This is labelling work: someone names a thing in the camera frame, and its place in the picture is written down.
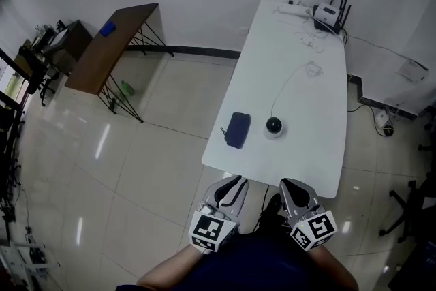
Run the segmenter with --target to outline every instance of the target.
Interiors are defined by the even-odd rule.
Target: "tiled floor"
[[[20,141],[20,173],[29,222],[66,291],[113,290],[187,244],[192,211],[204,191],[226,174],[201,164],[215,117],[236,62],[177,55],[132,55],[116,79],[136,89],[135,107],[146,121],[113,115],[91,95],[60,87],[47,107],[29,103]],[[356,106],[350,87],[349,108]],[[347,142],[338,196],[325,199],[339,232],[329,250],[353,273],[361,290],[385,290],[413,243],[398,245],[401,229],[379,237],[401,212],[395,189],[424,178],[429,159],[425,120],[400,121],[393,137],[375,133],[371,111],[348,114]],[[241,229],[253,230],[266,190],[250,183]],[[267,200],[277,192],[272,187]],[[14,239],[24,240],[26,197],[17,203]],[[48,290],[56,290],[48,280]]]

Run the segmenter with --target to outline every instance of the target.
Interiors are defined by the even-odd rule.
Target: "person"
[[[188,245],[138,280],[116,291],[144,290],[358,290],[356,280],[324,247],[301,249],[283,227],[275,194],[259,228],[236,234],[217,253]]]

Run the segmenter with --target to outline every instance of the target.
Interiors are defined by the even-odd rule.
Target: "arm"
[[[188,245],[182,251],[163,261],[138,280],[136,285],[152,290],[165,290],[174,287],[185,278],[201,260],[203,254],[194,246]]]
[[[327,274],[333,282],[358,291],[359,287],[351,273],[324,247],[319,246],[307,252],[315,264]]]

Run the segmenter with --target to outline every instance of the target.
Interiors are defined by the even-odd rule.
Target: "blue object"
[[[227,131],[224,132],[224,140],[227,142],[227,145],[241,149],[247,138],[250,124],[250,114],[234,112],[230,119]]]
[[[100,34],[104,37],[107,37],[116,29],[115,24],[112,21],[106,23],[102,29],[100,29]]]

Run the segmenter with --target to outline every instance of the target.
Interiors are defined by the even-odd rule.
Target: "white table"
[[[275,12],[279,5],[265,0],[259,5],[202,162],[274,186],[284,177],[297,179],[319,196],[334,198],[347,127],[344,47],[334,35],[316,31],[312,20]],[[303,28],[325,39],[315,39],[310,48]],[[323,74],[310,78],[304,68],[296,71],[273,111],[287,124],[286,135],[267,139],[264,125],[274,99],[292,72],[310,61]],[[242,149],[229,147],[220,130],[227,129],[233,112],[251,115]]]

